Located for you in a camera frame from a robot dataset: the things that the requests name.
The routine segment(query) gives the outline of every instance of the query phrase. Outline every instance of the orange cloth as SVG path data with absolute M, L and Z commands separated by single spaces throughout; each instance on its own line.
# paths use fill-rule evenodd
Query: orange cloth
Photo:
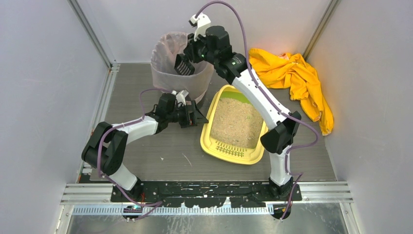
M 304 112 L 313 121 L 319 121 L 321 132 L 328 135 L 333 130 L 333 113 L 322 95 L 317 71 L 301 54 L 281 56 L 265 50 L 249 50 L 249 62 L 267 88 L 290 88 L 291 100 L 300 100 Z

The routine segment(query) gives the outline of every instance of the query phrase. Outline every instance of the yellow tray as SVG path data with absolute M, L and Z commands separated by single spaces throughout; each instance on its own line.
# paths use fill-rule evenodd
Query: yellow tray
M 211 106 L 209 107 L 208 114 L 206 115 L 209 120 L 208 124 L 204 124 L 201 133 L 201 148 L 209 155 L 217 157 L 219 159 L 251 165 L 260 161 L 264 154 L 264 147 L 261 141 L 258 140 L 257 145 L 254 149 L 241 148 L 233 146 L 231 144 L 226 144 L 218 141 L 210 136 L 212 123 L 214 121 L 215 110 L 218 105 L 218 100 L 220 98 L 233 98 L 241 102 L 250 103 L 248 99 L 241 94 L 234 86 L 225 85 L 222 87 L 217 94 L 215 94 L 212 100 Z M 268 131 L 265 121 L 263 121 L 263 126 L 261 128 L 260 137 Z

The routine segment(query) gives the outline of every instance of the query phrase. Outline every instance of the cable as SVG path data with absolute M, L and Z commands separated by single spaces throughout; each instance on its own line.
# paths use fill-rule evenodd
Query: cable
M 99 147 L 98 147 L 98 149 L 97 149 L 97 166 L 96 166 L 96 167 L 97 167 L 97 174 L 99 175 L 99 177 L 105 177 L 109 182 L 113 183 L 113 184 L 120 190 L 120 192 L 123 194 L 123 196 L 125 196 L 125 198 L 126 198 L 128 201 L 132 202 L 133 204 L 136 204 L 136 205 L 138 205 L 138 206 L 140 206 L 140 207 L 153 207 L 153 209 L 151 209 L 149 212 L 147 212 L 147 213 L 144 214 L 144 215 L 139 216 L 139 217 L 136 218 L 135 220 L 139 220 L 139 219 L 143 219 L 143 218 L 147 217 L 147 216 L 148 216 L 150 213 L 152 213 L 156 208 L 158 208 L 159 206 L 161 206 L 162 201 L 158 201 L 158 202 L 155 202 L 155 203 L 152 203 L 152 204 L 143 204 L 143 203 L 136 202 L 136 201 L 134 201 L 132 198 L 130 198 L 130 197 L 126 194 L 125 190 L 123 190 L 123 188 L 120 187 L 120 186 L 119 186 L 115 181 L 113 181 L 109 176 L 104 176 L 104 175 L 102 174 L 102 171 L 100 170 L 101 157 L 102 157 L 102 147 L 103 147 L 103 142 L 105 141 L 106 136 L 107 136 L 109 133 L 111 133 L 112 131 L 114 131 L 115 129 L 123 128 L 123 127 L 126 127 L 126 126 L 130 126 L 130 125 L 132 125 L 132 124 L 136 124 L 136 123 L 142 122 L 142 121 L 145 119 L 145 109 L 144 109 L 144 106 L 143 106 L 143 103 L 142 103 L 142 94 L 144 94 L 144 93 L 147 92 L 147 91 L 152 91 L 152 90 L 160 90 L 160 91 L 164 91 L 164 92 L 171 93 L 171 91 L 169 91 L 169 90 L 159 89 L 159 88 L 147 89 L 147 90 L 142 91 L 142 92 L 140 93 L 140 95 L 139 95 L 139 103 L 141 104 L 142 113 L 143 113 L 142 117 L 139 118 L 139 119 L 137 119 L 137 120 L 135 120 L 135 121 L 128 122 L 128 123 L 125 123 L 125 124 L 122 123 L 122 124 L 120 124 L 120 125 L 117 125 L 117 126 L 115 126 L 115 127 L 110 128 L 107 132 L 105 132 L 105 134 L 103 134 L 102 139 L 100 139 L 100 142 L 99 142 Z
M 258 81 L 256 81 L 256 79 L 254 79 L 254 75 L 253 75 L 253 73 L 252 73 L 251 64 L 249 63 L 249 54 L 248 54 L 248 48 L 247 48 L 247 45 L 246 45 L 246 34 L 245 34 L 244 25 L 243 25 L 243 23 L 242 23 L 242 21 L 241 21 L 240 16 L 238 15 L 238 12 L 235 10 L 234 7 L 232 7 L 230 4 L 228 4 L 228 3 L 224 2 L 224 1 L 218 1 L 218 0 L 217 0 L 217 1 L 211 1 L 211 2 L 209 2 L 209 3 L 207 3 L 207 4 L 205 4 L 203 7 L 201 7 L 201 9 L 196 13 L 195 18 L 197 18 L 197 17 L 199 16 L 199 14 L 200 14 L 203 10 L 205 10 L 205 8 L 207 8 L 208 6 L 210 6 L 210 5 L 212 5 L 212 4 L 222 4 L 222 5 L 227 6 L 229 9 L 232 10 L 232 12 L 234 12 L 235 16 L 237 17 L 238 22 L 240 23 L 240 27 L 241 27 L 241 31 L 242 31 L 242 35 L 243 35 L 244 50 L 245 50 L 245 59 L 246 59 L 247 67 L 248 67 L 248 72 L 249 72 L 252 80 L 254 81 L 255 85 L 256 85 L 256 86 L 258 87 L 258 89 L 261 91 L 261 93 L 265 96 L 265 98 L 271 103 L 271 105 L 272 105 L 281 115 L 283 115 L 284 117 L 289 118 L 289 119 L 291 119 L 291 120 L 293 120 L 293 121 L 295 121 L 295 122 L 297 122 L 297 123 L 299 123 L 299 124 L 302 124 L 302 125 L 306 126 L 306 127 L 309 128 L 311 131 L 313 131 L 313 132 L 315 133 L 315 135 L 316 135 L 316 139 L 315 139 L 313 142 L 308 143 L 308 144 L 305 144 L 305 145 L 292 146 L 290 149 L 288 149 L 288 150 L 286 151 L 286 157 L 285 157 L 285 161 L 284 161 L 285 164 L 287 164 L 288 153 L 290 153 L 290 152 L 291 152 L 292 150 L 294 150 L 294 149 L 305 148 L 305 147 L 309 147 L 309 146 L 315 145 L 315 144 L 318 142 L 318 140 L 319 140 L 319 133 L 318 133 L 312 126 L 310 126 L 309 124 L 303 122 L 302 120 L 299 120 L 299 119 L 297 119 L 297 118 L 294 118 L 294 117 L 290 116 L 289 114 L 286 114 L 286 113 L 282 112 L 281 109 L 272 101 L 272 99 L 271 99 L 271 98 L 268 96 L 268 94 L 264 91 L 264 89 L 258 85 Z M 288 167 L 286 167 L 286 171 L 287 171 L 287 173 L 288 173 L 289 175 L 293 175 L 293 173 L 291 173 L 291 172 L 288 170 Z M 290 203 L 292 202 L 292 201 L 291 201 L 291 199 L 292 199 L 292 192 L 294 191 L 294 189 L 295 189 L 295 187 L 296 187 L 296 185 L 297 185 L 297 182 L 298 182 L 298 180 L 301 178 L 301 176 L 303 175 L 303 173 L 299 173 L 299 174 L 297 174 L 297 175 L 299 175 L 299 176 L 297 177 L 297 179 L 296 179 L 296 181 L 294 182 L 293 187 L 292 187 L 292 189 L 291 189 L 290 196 L 289 196 L 288 202 L 287 202 L 287 208 L 285 209 L 284 213 L 282 214 L 282 216 L 281 216 L 281 218 L 280 218 L 281 222 L 282 222 L 282 219 L 284 219 L 284 217 L 285 217 L 285 215 L 286 215 L 286 213 L 287 213 L 288 208 L 290 207 Z

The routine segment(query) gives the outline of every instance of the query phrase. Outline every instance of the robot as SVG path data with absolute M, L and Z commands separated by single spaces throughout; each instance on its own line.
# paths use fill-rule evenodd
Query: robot
M 289 173 L 289 149 L 299 126 L 293 119 L 301 119 L 300 114 L 290 112 L 279 103 L 253 70 L 251 77 L 245 57 L 232 51 L 229 35 L 222 26 L 211 26 L 210 19 L 203 13 L 192 16 L 189 23 L 196 30 L 188 35 L 183 54 L 177 55 L 175 70 L 181 75 L 191 75 L 194 72 L 191 62 L 207 61 L 214 65 L 220 77 L 241 91 L 257 109 L 269 129 L 260 138 L 271 161 L 269 190 L 274 199 L 285 200 L 293 190 L 294 182 Z M 187 96 L 185 90 L 164 93 L 153 110 L 142 118 L 122 124 L 99 123 L 83 150 L 82 160 L 94 168 L 100 164 L 102 173 L 122 187 L 130 198 L 138 199 L 143 186 L 141 180 L 122 163 L 125 148 L 132 141 L 160 133 L 169 123 L 179 123 L 181 128 L 208 123 L 195 101 L 186 101 Z M 98 147 L 102 138 L 109 145 L 102 147 L 99 159 Z

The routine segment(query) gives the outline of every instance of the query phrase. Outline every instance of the plastic bag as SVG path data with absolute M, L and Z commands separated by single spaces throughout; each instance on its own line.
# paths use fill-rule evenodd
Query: plastic bag
M 208 89 L 214 67 L 205 61 L 193 63 L 193 75 L 178 75 L 174 69 L 176 55 L 183 53 L 187 42 L 188 35 L 181 32 L 171 32 L 161 37 L 150 60 L 152 80 L 156 88 L 175 91 L 186 89 L 190 98 L 198 103 Z

